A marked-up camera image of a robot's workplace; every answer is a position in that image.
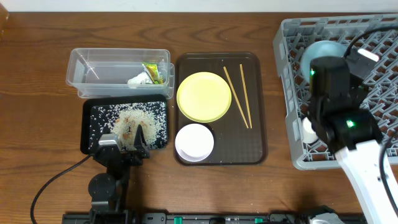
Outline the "white bowl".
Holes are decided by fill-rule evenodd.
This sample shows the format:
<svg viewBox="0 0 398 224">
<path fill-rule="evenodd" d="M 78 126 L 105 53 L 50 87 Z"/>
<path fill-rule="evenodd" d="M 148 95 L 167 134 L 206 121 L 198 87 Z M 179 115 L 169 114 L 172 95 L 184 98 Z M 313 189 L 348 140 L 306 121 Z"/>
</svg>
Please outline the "white bowl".
<svg viewBox="0 0 398 224">
<path fill-rule="evenodd" d="M 211 131 L 202 124 L 188 124 L 175 138 L 177 154 L 188 162 L 206 159 L 213 151 L 215 140 Z"/>
</svg>

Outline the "blue bowl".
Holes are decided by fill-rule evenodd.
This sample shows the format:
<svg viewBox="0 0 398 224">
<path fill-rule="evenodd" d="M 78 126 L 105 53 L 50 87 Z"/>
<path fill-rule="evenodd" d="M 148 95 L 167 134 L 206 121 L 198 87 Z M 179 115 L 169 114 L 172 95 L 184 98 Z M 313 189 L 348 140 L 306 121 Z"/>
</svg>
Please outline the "blue bowl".
<svg viewBox="0 0 398 224">
<path fill-rule="evenodd" d="M 304 80 L 307 83 L 310 82 L 310 62 L 313 59 L 326 56 L 342 57 L 346 49 L 347 46 L 329 40 L 322 40 L 309 45 L 300 59 L 300 71 Z"/>
</svg>

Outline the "green yellow wrapper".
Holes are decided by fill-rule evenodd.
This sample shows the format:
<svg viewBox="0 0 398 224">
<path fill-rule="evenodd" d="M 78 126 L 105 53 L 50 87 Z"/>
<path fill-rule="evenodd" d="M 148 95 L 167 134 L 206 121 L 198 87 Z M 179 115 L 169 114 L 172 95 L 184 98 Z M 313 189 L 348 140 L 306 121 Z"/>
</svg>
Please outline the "green yellow wrapper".
<svg viewBox="0 0 398 224">
<path fill-rule="evenodd" d="M 162 75 L 159 73 L 158 66 L 155 63 L 143 63 L 144 73 L 146 76 L 144 77 L 145 84 L 163 84 Z"/>
</svg>

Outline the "yellow plate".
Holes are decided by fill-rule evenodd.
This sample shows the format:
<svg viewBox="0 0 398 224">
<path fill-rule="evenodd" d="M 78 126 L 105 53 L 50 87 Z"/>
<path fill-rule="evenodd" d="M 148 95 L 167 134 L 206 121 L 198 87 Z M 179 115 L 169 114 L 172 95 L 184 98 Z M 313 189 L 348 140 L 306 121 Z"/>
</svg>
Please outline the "yellow plate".
<svg viewBox="0 0 398 224">
<path fill-rule="evenodd" d="M 219 75 L 197 72 L 185 78 L 177 89 L 177 105 L 188 119 L 210 123 L 229 110 L 231 89 Z"/>
</svg>

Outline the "white napkin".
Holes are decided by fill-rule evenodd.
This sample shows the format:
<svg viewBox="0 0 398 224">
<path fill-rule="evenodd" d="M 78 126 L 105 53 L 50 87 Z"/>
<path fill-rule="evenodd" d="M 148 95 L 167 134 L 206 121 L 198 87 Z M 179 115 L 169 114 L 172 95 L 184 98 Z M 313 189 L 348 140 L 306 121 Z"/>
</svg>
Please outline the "white napkin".
<svg viewBox="0 0 398 224">
<path fill-rule="evenodd" d="M 131 78 L 127 81 L 128 85 L 142 85 L 142 84 L 153 84 L 150 75 L 146 72 L 141 72 L 136 77 Z"/>
</svg>

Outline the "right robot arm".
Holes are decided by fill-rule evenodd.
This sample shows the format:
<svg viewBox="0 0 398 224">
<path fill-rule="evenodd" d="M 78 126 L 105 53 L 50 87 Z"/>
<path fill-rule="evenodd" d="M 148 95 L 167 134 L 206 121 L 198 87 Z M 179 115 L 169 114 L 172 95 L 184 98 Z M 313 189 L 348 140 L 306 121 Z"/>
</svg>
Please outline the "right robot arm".
<svg viewBox="0 0 398 224">
<path fill-rule="evenodd" d="M 392 139 L 360 107 L 369 88 L 343 57 L 310 62 L 307 117 L 349 178 L 368 223 L 397 223 L 397 181 L 387 159 Z"/>
</svg>

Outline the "rice and food scraps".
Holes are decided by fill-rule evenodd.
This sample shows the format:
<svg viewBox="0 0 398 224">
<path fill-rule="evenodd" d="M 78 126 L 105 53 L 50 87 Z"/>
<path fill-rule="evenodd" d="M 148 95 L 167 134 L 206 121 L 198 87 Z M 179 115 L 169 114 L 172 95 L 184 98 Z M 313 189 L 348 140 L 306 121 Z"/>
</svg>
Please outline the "rice and food scraps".
<svg viewBox="0 0 398 224">
<path fill-rule="evenodd" d="M 102 135 L 115 134 L 121 141 L 122 151 L 133 151 L 138 126 L 142 126 L 144 139 L 150 150 L 165 147 L 168 141 L 166 102 L 152 101 L 92 107 L 88 149 L 94 149 Z"/>
</svg>

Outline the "white cup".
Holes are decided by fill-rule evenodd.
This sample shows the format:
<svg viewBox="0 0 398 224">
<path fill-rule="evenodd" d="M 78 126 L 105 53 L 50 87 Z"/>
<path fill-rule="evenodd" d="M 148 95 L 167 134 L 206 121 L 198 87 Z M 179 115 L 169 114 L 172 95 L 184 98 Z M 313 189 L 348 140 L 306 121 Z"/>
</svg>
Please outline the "white cup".
<svg viewBox="0 0 398 224">
<path fill-rule="evenodd" d="M 303 143 L 312 144 L 313 142 L 318 140 L 318 136 L 316 132 L 312 129 L 312 123 L 308 118 L 304 118 L 302 120 L 303 127 Z"/>
</svg>

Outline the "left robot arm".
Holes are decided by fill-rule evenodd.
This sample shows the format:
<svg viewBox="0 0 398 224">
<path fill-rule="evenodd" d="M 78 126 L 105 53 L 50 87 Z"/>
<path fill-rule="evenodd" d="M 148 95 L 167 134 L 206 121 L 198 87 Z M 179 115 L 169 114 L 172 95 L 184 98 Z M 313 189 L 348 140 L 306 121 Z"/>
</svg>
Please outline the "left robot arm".
<svg viewBox="0 0 398 224">
<path fill-rule="evenodd" d="M 117 134 L 104 134 L 90 151 L 93 159 L 106 167 L 105 173 L 95 175 L 88 185 L 91 196 L 91 223 L 136 223 L 133 211 L 126 208 L 130 167 L 143 165 L 150 158 L 142 126 L 133 139 L 133 151 L 122 151 Z"/>
</svg>

